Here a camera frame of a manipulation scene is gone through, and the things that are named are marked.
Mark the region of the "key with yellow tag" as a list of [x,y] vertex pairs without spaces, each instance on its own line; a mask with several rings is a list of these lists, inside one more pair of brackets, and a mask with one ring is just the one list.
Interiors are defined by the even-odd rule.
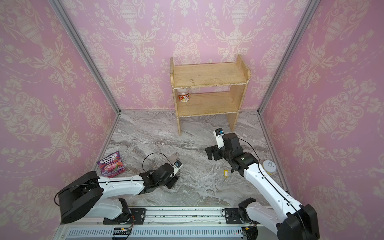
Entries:
[[229,177],[229,171],[228,170],[224,170],[223,182],[226,182],[228,180],[228,177]]

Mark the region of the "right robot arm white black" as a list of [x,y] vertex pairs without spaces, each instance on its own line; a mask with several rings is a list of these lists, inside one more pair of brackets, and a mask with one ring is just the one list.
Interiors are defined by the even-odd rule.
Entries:
[[311,205],[302,205],[280,187],[261,165],[259,158],[244,152],[235,133],[214,130],[216,145],[205,149],[209,160],[224,159],[232,172],[238,172],[268,201],[271,208],[262,206],[253,198],[239,204],[239,214],[246,222],[255,221],[280,240],[318,240],[318,215]]

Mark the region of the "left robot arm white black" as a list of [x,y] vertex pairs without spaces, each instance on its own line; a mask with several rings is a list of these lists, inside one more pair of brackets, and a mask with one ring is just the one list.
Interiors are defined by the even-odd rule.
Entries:
[[135,221],[123,196],[152,193],[159,187],[171,189],[177,182],[183,164],[164,164],[132,177],[107,178],[88,172],[58,192],[61,222],[70,224],[84,217],[103,218],[105,225],[120,225]]

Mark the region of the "wooden two-tier shelf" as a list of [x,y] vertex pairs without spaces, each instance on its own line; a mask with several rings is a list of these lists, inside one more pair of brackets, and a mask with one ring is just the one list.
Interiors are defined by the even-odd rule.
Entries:
[[[170,58],[170,81],[177,118],[178,134],[182,135],[181,118],[226,115],[231,131],[235,130],[248,85],[251,69],[243,56],[235,62],[175,65]],[[178,90],[229,87],[226,92],[195,93],[181,103]]]

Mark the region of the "white yellow round tin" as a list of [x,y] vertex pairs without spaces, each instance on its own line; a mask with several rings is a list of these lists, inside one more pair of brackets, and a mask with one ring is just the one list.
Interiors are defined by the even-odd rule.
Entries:
[[266,160],[263,162],[263,168],[268,175],[273,175],[277,171],[276,164],[270,160]]

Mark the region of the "purple Fox's candy bag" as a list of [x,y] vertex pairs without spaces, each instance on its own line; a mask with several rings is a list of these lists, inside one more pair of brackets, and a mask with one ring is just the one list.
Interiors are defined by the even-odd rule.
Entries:
[[113,178],[126,170],[119,151],[99,160],[97,164],[101,170],[101,175],[106,178]]

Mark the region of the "small jar red label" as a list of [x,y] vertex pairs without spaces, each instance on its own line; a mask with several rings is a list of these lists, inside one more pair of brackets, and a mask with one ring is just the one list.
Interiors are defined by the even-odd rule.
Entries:
[[189,89],[177,89],[178,99],[181,103],[187,103],[190,97]]

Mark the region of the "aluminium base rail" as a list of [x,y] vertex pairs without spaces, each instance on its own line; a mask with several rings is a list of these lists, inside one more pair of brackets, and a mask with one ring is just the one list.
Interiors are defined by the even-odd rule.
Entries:
[[57,229],[55,240],[275,240],[263,225],[227,225],[228,206],[145,208],[143,225],[104,225],[102,218],[84,218]]

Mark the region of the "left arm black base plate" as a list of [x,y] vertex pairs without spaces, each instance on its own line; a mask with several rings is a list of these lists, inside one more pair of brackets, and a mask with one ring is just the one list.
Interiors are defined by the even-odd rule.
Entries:
[[114,220],[104,218],[104,225],[143,225],[146,216],[145,208],[133,208],[127,213],[122,213]]

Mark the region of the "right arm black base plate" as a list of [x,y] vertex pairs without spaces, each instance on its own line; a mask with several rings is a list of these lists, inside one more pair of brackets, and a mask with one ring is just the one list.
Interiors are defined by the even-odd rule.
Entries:
[[248,217],[243,209],[239,208],[224,208],[222,211],[227,225],[250,225],[252,220]]

